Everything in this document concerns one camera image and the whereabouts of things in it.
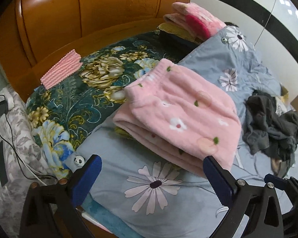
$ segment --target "pink fleece pajama pants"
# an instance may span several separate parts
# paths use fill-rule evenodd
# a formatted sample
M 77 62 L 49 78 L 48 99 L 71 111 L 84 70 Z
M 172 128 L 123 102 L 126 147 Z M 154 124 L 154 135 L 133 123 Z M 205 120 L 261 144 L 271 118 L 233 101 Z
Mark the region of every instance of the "pink fleece pajama pants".
M 231 169 L 241 124 L 233 100 L 219 87 L 162 59 L 125 91 L 114 123 L 141 144 L 199 176 L 205 176 L 208 155 Z

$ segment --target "panda button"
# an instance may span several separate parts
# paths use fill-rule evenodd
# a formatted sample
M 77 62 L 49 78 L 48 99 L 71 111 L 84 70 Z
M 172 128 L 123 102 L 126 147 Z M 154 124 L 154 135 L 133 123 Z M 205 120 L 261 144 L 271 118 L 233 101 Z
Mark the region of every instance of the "panda button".
M 85 165 L 85 159 L 82 156 L 76 156 L 74 158 L 74 163 L 78 167 L 82 167 L 83 165 Z

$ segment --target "blue gripper pad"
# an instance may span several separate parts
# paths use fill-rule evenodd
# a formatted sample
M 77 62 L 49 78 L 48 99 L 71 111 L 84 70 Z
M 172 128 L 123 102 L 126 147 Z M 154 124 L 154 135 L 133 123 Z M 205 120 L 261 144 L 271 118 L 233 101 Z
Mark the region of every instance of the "blue gripper pad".
M 92 155 L 81 169 L 74 172 L 67 186 L 73 206 L 83 204 L 101 170 L 101 157 Z
M 223 206 L 231 207 L 233 204 L 234 191 L 231 189 L 229 184 L 224 179 L 224 176 L 222 176 L 222 173 L 220 172 L 227 170 L 222 169 L 212 156 L 208 156 L 203 160 L 203 171 L 221 204 Z
M 272 182 L 274 186 L 279 190 L 285 190 L 287 186 L 287 181 L 284 179 L 281 179 L 277 176 L 273 176 L 272 174 L 267 174 L 264 178 L 265 183 Z

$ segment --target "metal screw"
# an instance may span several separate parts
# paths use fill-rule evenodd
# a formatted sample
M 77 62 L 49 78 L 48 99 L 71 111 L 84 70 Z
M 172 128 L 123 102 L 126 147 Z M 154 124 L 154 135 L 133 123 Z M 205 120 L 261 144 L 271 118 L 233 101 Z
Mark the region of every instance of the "metal screw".
M 244 186 L 246 184 L 246 182 L 243 179 L 238 179 L 237 183 L 241 186 Z
M 268 186 L 269 188 L 271 188 L 271 189 L 275 187 L 274 184 L 273 184 L 272 182 L 267 183 L 267 186 Z
M 58 181 L 58 183 L 61 184 L 61 185 L 67 184 L 67 179 L 62 178 L 61 180 Z
M 31 189 L 34 189 L 34 188 L 36 188 L 38 186 L 39 186 L 39 184 L 37 182 L 33 182 L 33 183 L 31 183 L 30 188 Z

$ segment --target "gray floral blanket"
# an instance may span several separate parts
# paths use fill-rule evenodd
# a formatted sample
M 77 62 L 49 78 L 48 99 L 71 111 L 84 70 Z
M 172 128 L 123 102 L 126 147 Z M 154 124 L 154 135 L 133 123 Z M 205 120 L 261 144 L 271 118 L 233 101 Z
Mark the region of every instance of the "gray floral blanket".
M 15 104 L 14 108 L 7 114 L 7 119 L 12 127 L 14 146 L 31 168 L 40 173 L 48 174 L 51 170 L 44 154 L 41 153 L 41 148 L 35 143 L 32 136 L 25 104 L 10 86 L 8 86 L 8 90 L 13 96 Z M 12 144 L 11 130 L 4 115 L 0 118 L 0 134 Z M 6 142 L 3 142 L 3 154 L 8 183 L 3 187 L 0 183 L 0 225 L 9 237 L 18 237 L 25 197 L 34 180 L 26 179 L 23 176 L 15 152 Z M 25 175 L 33 178 L 34 176 L 29 170 L 25 169 L 21 162 L 20 164 Z M 52 184 L 54 181 L 44 179 L 44 182 Z

